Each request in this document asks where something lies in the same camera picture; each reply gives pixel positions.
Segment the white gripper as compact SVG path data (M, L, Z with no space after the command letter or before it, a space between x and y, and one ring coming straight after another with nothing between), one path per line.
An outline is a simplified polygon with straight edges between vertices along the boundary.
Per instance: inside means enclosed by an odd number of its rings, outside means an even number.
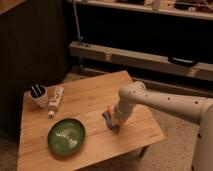
M113 109L113 114L111 117L112 126L113 127L122 126L133 113L133 108L134 108L133 104L119 100Z

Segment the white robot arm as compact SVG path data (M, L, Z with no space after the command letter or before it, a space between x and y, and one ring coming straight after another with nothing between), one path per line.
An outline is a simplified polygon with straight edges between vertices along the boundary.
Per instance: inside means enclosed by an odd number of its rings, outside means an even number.
M172 114L199 126L192 171L213 171L213 98L149 91L142 82L133 82L119 89L112 125L120 125L132 114L137 104Z

